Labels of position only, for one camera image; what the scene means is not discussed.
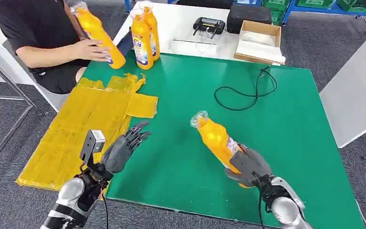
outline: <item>black cable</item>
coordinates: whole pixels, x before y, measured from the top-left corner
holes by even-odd
[[[260,219],[260,224],[262,225],[262,228],[265,229],[266,227],[264,226],[263,217],[262,217],[262,197],[264,195],[264,192],[262,191],[262,183],[260,182],[259,174],[255,173],[255,172],[253,172],[252,174],[257,179],[257,186],[256,187],[257,187],[257,189],[259,189],[259,219]]]
[[[107,203],[106,198],[104,197],[104,193],[102,194],[104,206],[106,208],[106,228],[109,229],[109,212],[107,211]]]
[[[262,225],[262,228],[265,229],[264,224],[263,224],[263,218],[262,218],[262,191],[260,191],[260,193],[259,193],[259,219],[260,219],[260,224]]]
[[[223,108],[226,108],[226,109],[231,110],[231,111],[243,111],[243,110],[251,108],[257,102],[257,99],[259,97],[263,97],[263,96],[266,96],[268,94],[271,94],[272,92],[274,92],[277,89],[277,81],[275,80],[275,78],[268,71],[266,71],[268,68],[270,68],[270,65],[265,67],[265,68],[260,69],[260,73],[256,78],[256,85],[254,86],[255,87],[255,89],[254,89],[255,94],[245,94],[245,93],[242,93],[242,92],[240,92],[240,91],[238,91],[238,90],[236,90],[232,87],[222,86],[222,87],[217,88],[214,91],[214,98],[215,98],[216,102],[220,106],[222,106]],[[273,89],[271,91],[267,92],[267,93],[259,94],[259,92],[258,92],[259,79],[263,75],[263,73],[267,73],[270,76],[270,79],[272,80],[272,84],[273,84]],[[236,92],[240,95],[246,96],[246,97],[252,97],[252,98],[254,98],[254,100],[248,106],[246,106],[244,108],[231,108],[231,107],[225,106],[224,104],[221,103],[221,101],[217,97],[217,91],[219,91],[221,89],[224,89],[224,88],[230,89],[230,90],[232,90],[232,91],[234,91],[234,92]]]

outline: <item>black shorts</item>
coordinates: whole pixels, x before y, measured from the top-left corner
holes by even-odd
[[[75,60],[51,68],[31,69],[37,83],[56,94],[68,94],[76,85],[76,73],[90,61]]]

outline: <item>bottle label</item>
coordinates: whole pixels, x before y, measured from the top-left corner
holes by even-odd
[[[228,141],[226,141],[226,147],[234,155],[238,151],[238,144],[231,137],[228,136]]]
[[[137,62],[142,65],[147,65],[148,54],[146,51],[145,44],[142,41],[142,37],[139,35],[134,35],[132,41],[134,42],[135,58]]]
[[[156,56],[156,44],[152,32],[149,32],[149,41],[151,42],[152,56]]]

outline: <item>green crate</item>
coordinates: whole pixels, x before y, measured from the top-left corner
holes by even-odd
[[[275,10],[285,10],[289,2],[290,0],[262,0],[262,6]]]
[[[298,0],[297,6],[327,9],[333,0]]]
[[[272,24],[273,25],[281,25],[281,21],[283,20],[285,11],[284,10],[273,10],[270,9],[272,15]]]
[[[336,0],[336,3],[347,12],[366,12],[366,0]]]

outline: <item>black bag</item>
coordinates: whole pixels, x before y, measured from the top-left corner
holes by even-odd
[[[230,9],[233,0],[180,0],[177,5]]]
[[[234,4],[226,19],[226,30],[230,33],[239,34],[244,20],[271,24],[270,9],[253,5]]]

